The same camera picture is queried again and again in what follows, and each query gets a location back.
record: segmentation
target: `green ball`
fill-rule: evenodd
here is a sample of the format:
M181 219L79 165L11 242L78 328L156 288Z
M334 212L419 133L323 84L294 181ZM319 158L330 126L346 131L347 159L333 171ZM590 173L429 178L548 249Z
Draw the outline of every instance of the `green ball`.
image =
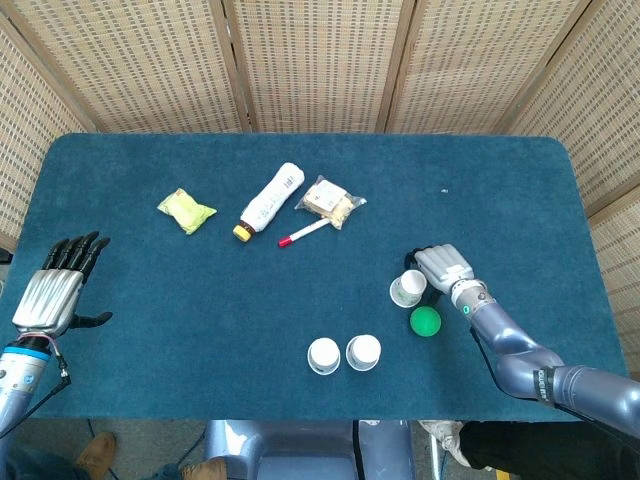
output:
M416 308L411 313L411 330L421 337L431 337L440 330L442 320L440 314L431 307Z

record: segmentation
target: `black pants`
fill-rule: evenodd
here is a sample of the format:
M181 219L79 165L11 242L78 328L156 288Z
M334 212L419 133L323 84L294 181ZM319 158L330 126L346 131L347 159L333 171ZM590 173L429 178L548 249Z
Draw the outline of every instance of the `black pants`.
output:
M489 466L522 480L640 479L640 456L583 422L470 422L460 447L473 468Z

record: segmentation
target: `snack package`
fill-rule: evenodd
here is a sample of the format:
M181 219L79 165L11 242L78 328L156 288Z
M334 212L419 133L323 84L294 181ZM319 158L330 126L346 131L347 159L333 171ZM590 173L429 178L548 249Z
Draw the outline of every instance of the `snack package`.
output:
M340 230L351 212L365 203L367 203L366 199L354 197L344 188L331 183L320 175L316 183L311 185L307 193L300 199L296 210L305 208L310 212L317 213L328 218L331 225Z
M207 218L217 211L215 208L200 205L181 188L160 202L158 210L175 218L176 222L187 232L187 235L195 232Z

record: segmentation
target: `white cup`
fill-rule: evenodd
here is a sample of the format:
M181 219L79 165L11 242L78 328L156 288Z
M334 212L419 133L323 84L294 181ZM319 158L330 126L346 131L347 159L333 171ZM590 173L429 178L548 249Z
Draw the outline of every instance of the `white cup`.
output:
M407 270L393 281L389 294L399 307L411 308L420 302L426 288L427 279L420 270Z
M309 346L307 362L318 375L330 375L340 365L340 349L330 338L317 338Z
M371 370L378 364L382 347L373 335L358 335L347 344L347 363L359 372Z

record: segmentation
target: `table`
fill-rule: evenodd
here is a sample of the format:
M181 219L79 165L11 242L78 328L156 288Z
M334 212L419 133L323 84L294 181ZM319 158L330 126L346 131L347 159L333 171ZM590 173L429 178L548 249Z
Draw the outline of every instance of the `table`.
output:
M285 161L303 187L248 244L231 233ZM322 174L368 203L287 249L316 219L295 203ZM156 210L183 187L218 213L187 236ZM78 313L107 325L60 343L73 385L41 416L569 419L502 394L448 299L419 338L389 298L405 253L452 243L503 307L568 364L625 373L567 153L550 138L454 135L71 134L49 150L11 268L0 332L49 247L111 237ZM307 347L382 343L368 373L311 372ZM56 381L54 366L41 388Z

